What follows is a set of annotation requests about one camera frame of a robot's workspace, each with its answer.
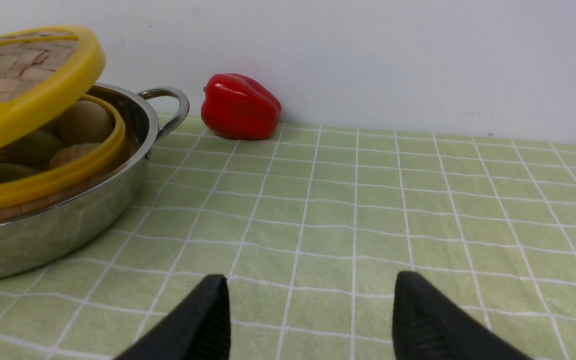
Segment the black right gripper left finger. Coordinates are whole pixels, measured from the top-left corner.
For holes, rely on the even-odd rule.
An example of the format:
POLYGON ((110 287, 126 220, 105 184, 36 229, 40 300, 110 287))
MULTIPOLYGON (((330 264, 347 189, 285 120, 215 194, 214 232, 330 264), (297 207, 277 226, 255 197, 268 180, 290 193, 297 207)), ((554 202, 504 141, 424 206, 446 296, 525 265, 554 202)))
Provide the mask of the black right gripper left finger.
POLYGON ((204 276, 194 289, 117 360, 228 360, 232 329, 227 278, 204 276))

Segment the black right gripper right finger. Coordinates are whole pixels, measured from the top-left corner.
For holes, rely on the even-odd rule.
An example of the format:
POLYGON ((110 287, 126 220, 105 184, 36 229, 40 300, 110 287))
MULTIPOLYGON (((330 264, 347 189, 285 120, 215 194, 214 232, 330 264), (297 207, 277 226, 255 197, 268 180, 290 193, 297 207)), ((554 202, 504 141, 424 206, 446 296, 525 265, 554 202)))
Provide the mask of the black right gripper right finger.
POLYGON ((397 360, 529 360, 415 271, 394 287, 391 339, 397 360))

